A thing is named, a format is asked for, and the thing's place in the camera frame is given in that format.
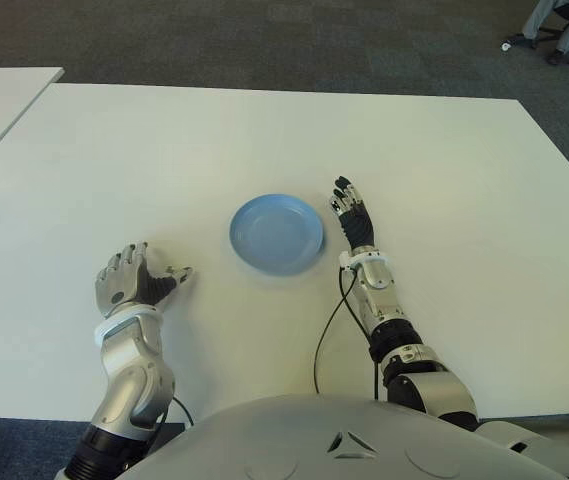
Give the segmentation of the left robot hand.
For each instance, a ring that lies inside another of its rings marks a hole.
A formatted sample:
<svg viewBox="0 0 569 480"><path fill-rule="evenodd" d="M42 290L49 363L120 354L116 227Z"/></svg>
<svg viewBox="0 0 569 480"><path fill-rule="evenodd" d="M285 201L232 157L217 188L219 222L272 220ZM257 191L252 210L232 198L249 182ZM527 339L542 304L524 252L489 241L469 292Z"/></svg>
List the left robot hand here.
<svg viewBox="0 0 569 480"><path fill-rule="evenodd" d="M168 266L163 276L154 276L148 268L147 249L147 242L128 244L98 272L95 298L104 318L132 305L157 306L193 274L192 267Z"/></svg>

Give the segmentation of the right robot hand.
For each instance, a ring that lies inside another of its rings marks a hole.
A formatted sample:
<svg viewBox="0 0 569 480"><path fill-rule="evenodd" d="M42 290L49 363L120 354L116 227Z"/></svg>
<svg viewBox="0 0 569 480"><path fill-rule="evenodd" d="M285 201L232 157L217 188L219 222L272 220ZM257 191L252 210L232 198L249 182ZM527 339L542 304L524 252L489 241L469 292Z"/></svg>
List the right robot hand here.
<svg viewBox="0 0 569 480"><path fill-rule="evenodd" d="M340 222L350 248L374 247L374 226L359 191L343 176L339 176L334 185L329 205Z"/></svg>

